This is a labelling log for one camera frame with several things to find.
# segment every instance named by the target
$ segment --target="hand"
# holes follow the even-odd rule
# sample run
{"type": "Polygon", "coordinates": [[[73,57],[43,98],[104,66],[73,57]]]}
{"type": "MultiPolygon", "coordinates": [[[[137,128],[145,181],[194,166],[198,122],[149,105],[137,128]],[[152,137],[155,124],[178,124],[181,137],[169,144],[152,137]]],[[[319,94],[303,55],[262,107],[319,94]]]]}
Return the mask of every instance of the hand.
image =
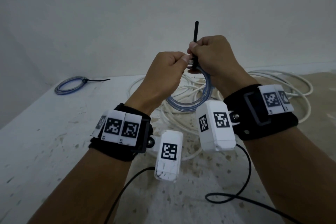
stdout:
{"type": "Polygon", "coordinates": [[[231,46],[222,35],[206,36],[189,44],[187,53],[198,57],[200,66],[211,75],[211,82],[227,97],[233,92],[257,83],[237,62],[231,46]]]}
{"type": "Polygon", "coordinates": [[[177,89],[189,60],[183,52],[159,52],[125,105],[150,115],[177,89]]]}

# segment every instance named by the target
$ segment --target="white sensor box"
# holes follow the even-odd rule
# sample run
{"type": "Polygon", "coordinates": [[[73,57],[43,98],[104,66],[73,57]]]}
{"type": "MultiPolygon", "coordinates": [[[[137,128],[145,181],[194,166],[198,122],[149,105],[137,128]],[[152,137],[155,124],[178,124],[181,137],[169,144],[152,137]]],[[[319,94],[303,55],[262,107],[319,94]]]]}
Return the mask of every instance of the white sensor box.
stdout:
{"type": "Polygon", "coordinates": [[[196,109],[198,133],[204,151],[233,150],[236,146],[229,111],[222,101],[208,100],[196,109]]]}
{"type": "Polygon", "coordinates": [[[157,152],[154,176],[158,180],[176,182],[181,165],[183,133],[165,130],[157,152]]]}

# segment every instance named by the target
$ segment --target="white cable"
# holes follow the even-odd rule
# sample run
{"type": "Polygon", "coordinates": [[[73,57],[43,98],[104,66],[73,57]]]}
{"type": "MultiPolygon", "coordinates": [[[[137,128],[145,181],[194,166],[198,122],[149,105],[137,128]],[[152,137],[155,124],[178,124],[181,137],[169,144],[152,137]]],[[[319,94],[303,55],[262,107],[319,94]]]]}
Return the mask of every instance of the white cable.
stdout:
{"type": "MultiPolygon", "coordinates": [[[[255,70],[255,71],[249,72],[249,74],[264,77],[264,78],[268,78],[268,79],[274,80],[276,82],[280,82],[283,85],[289,87],[291,89],[291,92],[286,92],[286,95],[289,96],[289,98],[291,98],[291,97],[302,97],[307,104],[307,112],[306,112],[305,116],[302,119],[299,120],[299,123],[302,123],[309,118],[312,108],[311,108],[309,100],[306,98],[306,96],[313,93],[313,86],[305,78],[303,78],[299,75],[296,75],[294,73],[287,73],[287,72],[282,72],[282,71],[277,71],[277,70],[255,70]],[[306,93],[300,92],[288,80],[286,80],[284,78],[281,78],[280,76],[277,76],[273,73],[281,73],[281,74],[288,75],[288,76],[295,77],[295,78],[299,79],[300,81],[302,81],[303,83],[305,83],[308,86],[308,88],[309,88],[308,92],[306,92],[306,93]]],[[[197,93],[199,91],[202,91],[203,88],[205,87],[205,81],[204,82],[203,81],[199,82],[199,81],[197,81],[197,79],[199,80],[199,79],[203,79],[203,78],[191,78],[187,75],[182,75],[182,77],[187,81],[187,85],[179,86],[176,89],[176,91],[178,92],[179,90],[184,89],[184,88],[186,90],[183,90],[182,92],[180,92],[178,94],[174,94],[172,96],[178,101],[180,101],[182,99],[185,99],[185,98],[188,98],[188,97],[191,97],[194,101],[197,98],[197,93]]],[[[131,84],[131,86],[128,88],[128,91],[127,91],[127,97],[128,98],[131,95],[132,87],[137,82],[140,82],[143,79],[144,79],[144,77],[142,77],[140,79],[137,79],[135,82],[133,82],[131,84]]],[[[214,94],[214,95],[215,95],[215,97],[213,97],[213,98],[221,100],[221,101],[224,100],[224,98],[222,97],[221,93],[218,90],[217,90],[217,93],[214,94]]],[[[158,108],[158,110],[160,111],[159,114],[160,114],[161,120],[163,120],[165,123],[173,124],[176,127],[180,128],[181,130],[183,130],[187,133],[198,136],[198,130],[195,128],[197,126],[195,126],[193,128],[193,127],[191,127],[191,125],[189,125],[189,124],[183,122],[182,120],[179,120],[179,119],[176,118],[175,114],[186,114],[185,112],[180,112],[180,111],[177,111],[177,110],[173,109],[170,105],[167,104],[166,101],[163,101],[162,105],[158,108]]],[[[186,160],[189,160],[189,159],[193,159],[201,151],[202,151],[202,149],[200,148],[195,153],[191,154],[190,156],[182,158],[181,161],[186,161],[186,160]]],[[[148,150],[147,152],[151,156],[157,157],[157,154],[155,154],[153,151],[148,150]]]]}

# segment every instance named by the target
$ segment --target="black wrist strap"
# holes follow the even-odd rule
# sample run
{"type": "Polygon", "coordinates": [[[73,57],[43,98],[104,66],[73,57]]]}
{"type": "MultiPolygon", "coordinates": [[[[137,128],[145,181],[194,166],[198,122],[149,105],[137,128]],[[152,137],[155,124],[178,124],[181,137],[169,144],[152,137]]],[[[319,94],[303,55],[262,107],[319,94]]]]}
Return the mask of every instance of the black wrist strap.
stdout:
{"type": "Polygon", "coordinates": [[[263,97],[254,84],[240,89],[224,99],[233,123],[234,133],[243,141],[258,139],[295,127],[297,117],[292,112],[268,115],[263,97]]]}
{"type": "Polygon", "coordinates": [[[128,106],[124,106],[123,103],[118,105],[115,108],[115,110],[142,116],[142,121],[140,124],[138,139],[137,139],[137,147],[130,147],[128,145],[111,143],[111,142],[101,140],[101,137],[103,134],[103,129],[102,129],[98,135],[98,138],[94,137],[90,140],[91,144],[89,145],[89,148],[94,148],[103,154],[106,154],[112,158],[115,158],[121,161],[125,161],[125,162],[132,161],[135,158],[135,156],[138,154],[138,152],[141,152],[141,153],[145,152],[148,137],[153,134],[153,127],[149,123],[151,121],[151,118],[150,116],[148,116],[147,114],[141,111],[138,111],[128,106]]]}

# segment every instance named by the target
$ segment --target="wristband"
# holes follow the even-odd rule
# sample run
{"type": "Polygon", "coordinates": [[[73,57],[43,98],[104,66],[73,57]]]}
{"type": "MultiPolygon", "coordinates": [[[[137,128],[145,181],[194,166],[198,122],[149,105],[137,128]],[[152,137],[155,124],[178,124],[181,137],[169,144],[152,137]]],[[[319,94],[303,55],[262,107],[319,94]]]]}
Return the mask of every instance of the wristband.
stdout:
{"type": "Polygon", "coordinates": [[[243,141],[254,140],[295,127],[297,117],[280,85],[254,84],[224,99],[234,133],[243,141]]]}
{"type": "Polygon", "coordinates": [[[151,118],[134,108],[118,105],[115,111],[105,112],[100,118],[89,148],[112,158],[132,161],[138,153],[154,146],[151,118]]]}

